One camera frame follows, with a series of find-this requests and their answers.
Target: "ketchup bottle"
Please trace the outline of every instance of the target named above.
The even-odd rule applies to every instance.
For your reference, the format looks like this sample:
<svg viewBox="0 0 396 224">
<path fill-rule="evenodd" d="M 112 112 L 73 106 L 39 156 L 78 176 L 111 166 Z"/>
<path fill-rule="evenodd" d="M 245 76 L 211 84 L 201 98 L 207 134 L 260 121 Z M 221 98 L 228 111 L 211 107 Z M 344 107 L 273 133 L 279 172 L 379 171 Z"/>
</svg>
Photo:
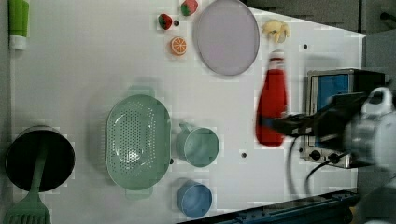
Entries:
<svg viewBox="0 0 396 224">
<path fill-rule="evenodd" d="M 281 118 L 286 112 L 287 94 L 284 71 L 284 52 L 275 50 L 270 55 L 268 71 L 256 117 L 256 137 L 260 144 L 278 147 L 283 143 L 283 134 L 261 125 L 260 117 L 268 119 Z"/>
</svg>

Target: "cup handle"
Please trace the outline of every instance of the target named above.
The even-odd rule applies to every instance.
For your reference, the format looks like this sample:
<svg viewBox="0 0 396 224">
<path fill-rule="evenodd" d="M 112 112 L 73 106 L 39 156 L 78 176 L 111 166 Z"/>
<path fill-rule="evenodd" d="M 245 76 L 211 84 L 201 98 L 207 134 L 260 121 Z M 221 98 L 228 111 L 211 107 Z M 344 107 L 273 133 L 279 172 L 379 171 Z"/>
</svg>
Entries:
<svg viewBox="0 0 396 224">
<path fill-rule="evenodd" d="M 187 132 L 192 132 L 192 126 L 189 124 L 189 123 L 187 123 L 187 122 L 185 122 L 185 121 L 182 121 L 180 124 L 179 124 L 179 126 L 180 126 L 180 128 L 181 128 L 181 130 L 185 130 L 185 131 L 187 131 Z"/>
</svg>

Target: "bottle cap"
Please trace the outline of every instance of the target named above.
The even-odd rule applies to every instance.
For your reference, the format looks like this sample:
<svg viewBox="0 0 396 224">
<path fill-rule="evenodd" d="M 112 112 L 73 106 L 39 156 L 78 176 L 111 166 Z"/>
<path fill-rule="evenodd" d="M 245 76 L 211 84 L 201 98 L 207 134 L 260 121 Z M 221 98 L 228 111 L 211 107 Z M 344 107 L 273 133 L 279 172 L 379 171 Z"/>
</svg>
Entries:
<svg viewBox="0 0 396 224">
<path fill-rule="evenodd" d="M 284 59 L 285 58 L 285 52 L 281 49 L 277 49 L 271 52 L 270 54 L 270 59 Z"/>
<path fill-rule="evenodd" d="M 9 47 L 11 49 L 26 49 L 26 37 L 20 35 L 11 35 L 9 37 Z"/>
</svg>

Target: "purple plate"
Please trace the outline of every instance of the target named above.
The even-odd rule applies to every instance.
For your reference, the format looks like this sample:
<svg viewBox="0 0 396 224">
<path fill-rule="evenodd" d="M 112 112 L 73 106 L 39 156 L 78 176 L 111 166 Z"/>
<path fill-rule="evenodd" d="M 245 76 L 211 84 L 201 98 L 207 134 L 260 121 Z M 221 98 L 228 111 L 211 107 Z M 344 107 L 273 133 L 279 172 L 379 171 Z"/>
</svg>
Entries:
<svg viewBox="0 0 396 224">
<path fill-rule="evenodd" d="M 218 0 L 203 12 L 196 31 L 198 50 L 214 72 L 239 75 L 256 60 L 260 34 L 251 11 L 238 0 Z"/>
</svg>

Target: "green mug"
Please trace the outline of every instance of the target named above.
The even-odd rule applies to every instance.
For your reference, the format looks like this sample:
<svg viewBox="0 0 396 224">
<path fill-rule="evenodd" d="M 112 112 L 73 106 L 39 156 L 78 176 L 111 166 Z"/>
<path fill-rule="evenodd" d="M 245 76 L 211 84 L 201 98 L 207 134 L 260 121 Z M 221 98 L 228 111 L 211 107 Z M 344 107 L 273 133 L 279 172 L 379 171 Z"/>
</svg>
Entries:
<svg viewBox="0 0 396 224">
<path fill-rule="evenodd" d="M 180 123 L 181 133 L 177 137 L 177 154 L 183 161 L 195 167 L 206 167 L 219 154 L 219 139 L 207 128 L 193 128 L 187 122 Z"/>
</svg>

